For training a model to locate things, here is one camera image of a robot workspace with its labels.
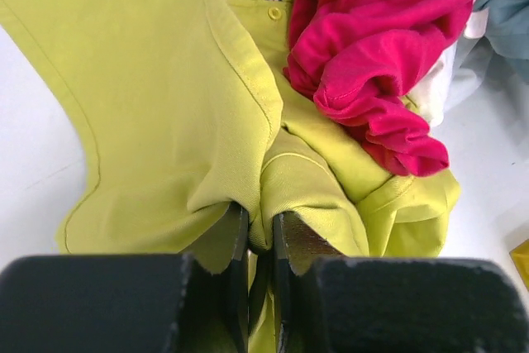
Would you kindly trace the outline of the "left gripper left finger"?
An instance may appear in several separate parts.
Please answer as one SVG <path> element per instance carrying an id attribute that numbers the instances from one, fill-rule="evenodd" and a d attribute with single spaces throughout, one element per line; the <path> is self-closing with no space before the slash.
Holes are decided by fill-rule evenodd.
<path id="1" fill-rule="evenodd" d="M 4 352 L 245 352 L 248 214 L 177 254 L 47 255 L 1 273 Z"/>

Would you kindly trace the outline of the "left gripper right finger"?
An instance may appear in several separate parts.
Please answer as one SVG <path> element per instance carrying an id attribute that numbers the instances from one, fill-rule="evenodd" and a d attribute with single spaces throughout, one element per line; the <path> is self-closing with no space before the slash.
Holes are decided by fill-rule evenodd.
<path id="1" fill-rule="evenodd" d="M 279 352 L 525 352 L 528 314 L 495 264 L 347 257 L 274 217 Z"/>

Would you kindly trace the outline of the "yellow-green cloth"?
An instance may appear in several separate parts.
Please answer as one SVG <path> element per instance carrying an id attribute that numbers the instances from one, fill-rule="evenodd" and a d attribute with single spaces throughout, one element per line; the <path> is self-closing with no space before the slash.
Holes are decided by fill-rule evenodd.
<path id="1" fill-rule="evenodd" d="M 435 256 L 460 187 L 380 166 L 296 91 L 294 0 L 1 0 L 1 25 L 65 110 L 88 186 L 62 252 L 170 252 L 231 203 L 251 267 L 294 212 L 350 256 Z"/>

